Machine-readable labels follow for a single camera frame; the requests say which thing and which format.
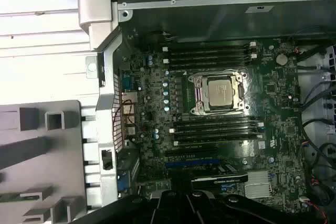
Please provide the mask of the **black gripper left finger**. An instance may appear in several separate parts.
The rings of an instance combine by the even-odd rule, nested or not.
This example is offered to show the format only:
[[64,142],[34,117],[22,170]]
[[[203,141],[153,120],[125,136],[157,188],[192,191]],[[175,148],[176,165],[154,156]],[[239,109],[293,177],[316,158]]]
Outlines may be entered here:
[[185,199],[172,190],[157,190],[150,199],[127,196],[88,214],[88,223],[183,223],[185,220]]

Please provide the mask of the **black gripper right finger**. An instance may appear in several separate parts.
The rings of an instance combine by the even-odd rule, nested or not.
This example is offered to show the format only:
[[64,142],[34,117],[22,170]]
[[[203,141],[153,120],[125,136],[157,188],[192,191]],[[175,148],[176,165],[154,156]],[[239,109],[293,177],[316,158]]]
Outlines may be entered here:
[[329,223],[327,215],[289,214],[241,195],[216,198],[209,192],[194,191],[186,196],[196,223]]

